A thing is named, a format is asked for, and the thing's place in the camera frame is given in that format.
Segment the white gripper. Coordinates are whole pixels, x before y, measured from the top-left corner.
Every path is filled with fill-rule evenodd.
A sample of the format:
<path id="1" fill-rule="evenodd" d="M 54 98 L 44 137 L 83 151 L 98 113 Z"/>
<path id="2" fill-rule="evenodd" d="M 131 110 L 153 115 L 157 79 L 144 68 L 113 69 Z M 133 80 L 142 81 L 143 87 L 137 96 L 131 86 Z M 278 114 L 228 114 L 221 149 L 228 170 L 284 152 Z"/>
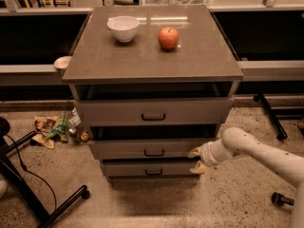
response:
<path id="1" fill-rule="evenodd" d="M 200 156 L 200 161 L 197 161 L 196 165 L 190 169 L 190 172 L 193 174 L 200 175 L 206 171 L 207 166 L 218 164 L 219 161 L 216 159 L 216 154 L 218 150 L 219 145 L 217 142 L 207 142 L 201 147 L 198 146 L 193 148 L 188 153 L 188 157 L 192 159 Z"/>

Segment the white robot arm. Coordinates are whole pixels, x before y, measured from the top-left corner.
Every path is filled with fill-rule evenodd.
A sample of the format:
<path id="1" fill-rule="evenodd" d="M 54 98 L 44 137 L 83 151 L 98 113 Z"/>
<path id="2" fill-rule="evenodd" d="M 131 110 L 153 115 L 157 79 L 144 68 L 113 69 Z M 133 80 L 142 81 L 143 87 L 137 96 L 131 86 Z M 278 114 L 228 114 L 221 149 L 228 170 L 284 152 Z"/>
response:
<path id="1" fill-rule="evenodd" d="M 199 157 L 192 173 L 202 174 L 209 166 L 217 165 L 240 155 L 247 155 L 267 167 L 296 189 L 290 228 L 304 228 L 304 158 L 260 142 L 248 132 L 230 127 L 216 141 L 193 148 L 189 158 Z"/>

